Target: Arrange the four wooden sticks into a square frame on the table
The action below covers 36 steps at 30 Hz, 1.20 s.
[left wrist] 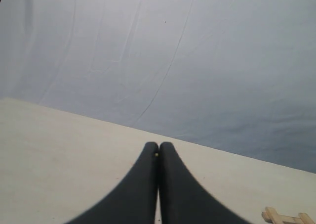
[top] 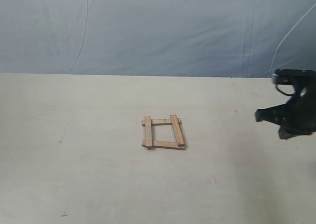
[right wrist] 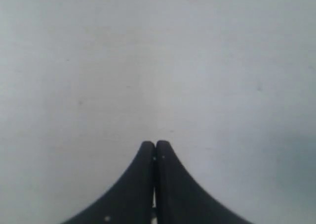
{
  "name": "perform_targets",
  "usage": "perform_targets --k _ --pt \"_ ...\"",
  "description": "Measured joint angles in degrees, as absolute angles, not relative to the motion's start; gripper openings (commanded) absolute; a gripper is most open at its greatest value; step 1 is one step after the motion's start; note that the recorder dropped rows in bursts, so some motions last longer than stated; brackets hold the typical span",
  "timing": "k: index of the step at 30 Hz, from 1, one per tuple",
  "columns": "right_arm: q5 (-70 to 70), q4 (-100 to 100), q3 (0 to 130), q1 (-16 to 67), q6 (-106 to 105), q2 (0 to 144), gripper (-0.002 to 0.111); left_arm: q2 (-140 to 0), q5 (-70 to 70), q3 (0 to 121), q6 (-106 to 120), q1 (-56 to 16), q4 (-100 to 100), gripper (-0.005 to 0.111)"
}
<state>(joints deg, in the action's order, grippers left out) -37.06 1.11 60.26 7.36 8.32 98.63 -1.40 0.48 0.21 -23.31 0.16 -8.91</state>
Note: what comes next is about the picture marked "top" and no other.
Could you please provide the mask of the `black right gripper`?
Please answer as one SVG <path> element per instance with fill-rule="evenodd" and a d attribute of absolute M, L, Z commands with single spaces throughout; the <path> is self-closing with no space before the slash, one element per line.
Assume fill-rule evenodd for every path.
<path fill-rule="evenodd" d="M 265 109 L 257 109 L 256 122 L 267 121 L 279 125 L 278 136 L 281 140 L 294 138 L 295 135 L 311 135 L 316 132 L 316 82 L 309 81 L 306 92 L 296 93 L 285 103 Z"/>

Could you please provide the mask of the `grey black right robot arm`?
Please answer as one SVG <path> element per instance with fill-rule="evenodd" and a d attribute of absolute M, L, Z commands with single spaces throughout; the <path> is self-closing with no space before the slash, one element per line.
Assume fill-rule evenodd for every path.
<path fill-rule="evenodd" d="M 278 92 L 290 97 L 281 105 L 257 109 L 256 122 L 279 126 L 278 136 L 288 140 L 316 132 L 316 72 L 312 70 L 276 69 L 272 82 Z"/>

